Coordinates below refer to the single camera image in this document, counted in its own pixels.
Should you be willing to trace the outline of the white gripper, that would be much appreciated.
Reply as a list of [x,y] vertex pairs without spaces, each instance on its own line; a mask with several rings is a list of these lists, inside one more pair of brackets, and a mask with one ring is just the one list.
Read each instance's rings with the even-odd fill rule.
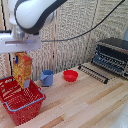
[[41,47],[41,39],[38,35],[29,35],[26,39],[16,39],[10,30],[0,31],[0,54],[36,50]]

